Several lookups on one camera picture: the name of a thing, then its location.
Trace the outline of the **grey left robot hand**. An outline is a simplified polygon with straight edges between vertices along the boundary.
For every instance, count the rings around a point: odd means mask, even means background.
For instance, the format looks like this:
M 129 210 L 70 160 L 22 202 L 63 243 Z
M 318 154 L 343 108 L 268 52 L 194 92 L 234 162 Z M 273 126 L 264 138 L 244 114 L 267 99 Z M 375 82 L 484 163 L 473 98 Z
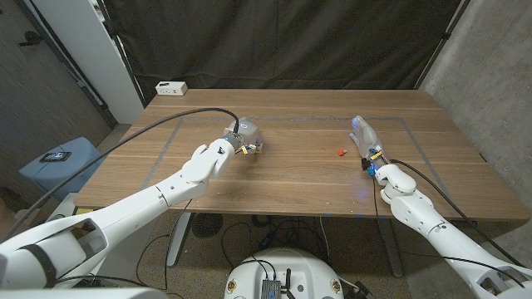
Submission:
M 224 129 L 224 138 L 234 147 L 235 153 L 258 154 L 263 142 L 257 125 L 247 118 L 232 121 Z

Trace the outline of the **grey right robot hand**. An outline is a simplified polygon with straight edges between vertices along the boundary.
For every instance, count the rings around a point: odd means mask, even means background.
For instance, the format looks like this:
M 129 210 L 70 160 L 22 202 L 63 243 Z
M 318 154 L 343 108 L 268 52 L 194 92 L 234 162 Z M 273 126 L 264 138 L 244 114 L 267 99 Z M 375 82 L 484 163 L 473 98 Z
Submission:
M 349 137 L 358 148 L 364 170 L 368 169 L 370 164 L 376 168 L 389 164 L 381 140 L 377 137 L 375 130 L 360 115 L 352 119 L 352 132 Z

